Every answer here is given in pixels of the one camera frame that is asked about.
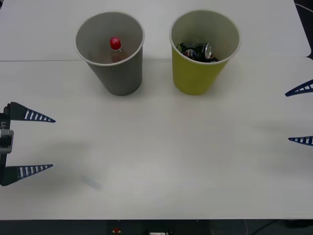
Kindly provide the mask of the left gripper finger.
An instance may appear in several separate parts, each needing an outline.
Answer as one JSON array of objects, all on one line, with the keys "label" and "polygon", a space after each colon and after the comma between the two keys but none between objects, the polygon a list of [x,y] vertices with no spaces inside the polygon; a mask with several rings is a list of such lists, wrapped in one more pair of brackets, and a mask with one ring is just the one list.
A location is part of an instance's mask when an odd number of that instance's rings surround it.
[{"label": "left gripper finger", "polygon": [[55,123],[56,121],[44,114],[31,110],[19,103],[11,102],[9,104],[9,116],[11,120],[17,121],[39,121]]},{"label": "left gripper finger", "polygon": [[19,180],[40,173],[44,170],[53,167],[51,164],[44,165],[24,165],[24,166],[6,166],[4,175],[1,179],[1,186],[8,186]]}]

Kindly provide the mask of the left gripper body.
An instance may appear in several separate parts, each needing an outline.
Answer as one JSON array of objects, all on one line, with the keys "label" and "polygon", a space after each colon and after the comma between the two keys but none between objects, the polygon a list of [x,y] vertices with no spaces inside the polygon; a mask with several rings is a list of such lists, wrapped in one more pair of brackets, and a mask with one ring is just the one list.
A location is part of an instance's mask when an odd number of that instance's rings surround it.
[{"label": "left gripper body", "polygon": [[7,154],[11,153],[10,118],[7,107],[0,114],[0,185],[4,178]]}]

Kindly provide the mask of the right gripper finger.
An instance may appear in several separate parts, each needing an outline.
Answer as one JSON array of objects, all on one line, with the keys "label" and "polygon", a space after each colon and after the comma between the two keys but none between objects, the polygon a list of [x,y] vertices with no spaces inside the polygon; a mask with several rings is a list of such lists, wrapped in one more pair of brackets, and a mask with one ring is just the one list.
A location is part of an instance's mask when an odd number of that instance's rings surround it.
[{"label": "right gripper finger", "polygon": [[293,96],[293,95],[298,95],[298,94],[306,94],[306,93],[312,93],[313,92],[313,80],[307,81],[287,93],[285,93],[286,97]]},{"label": "right gripper finger", "polygon": [[299,143],[299,144],[307,145],[307,146],[313,146],[313,136],[291,137],[291,138],[288,138],[288,140]]}]

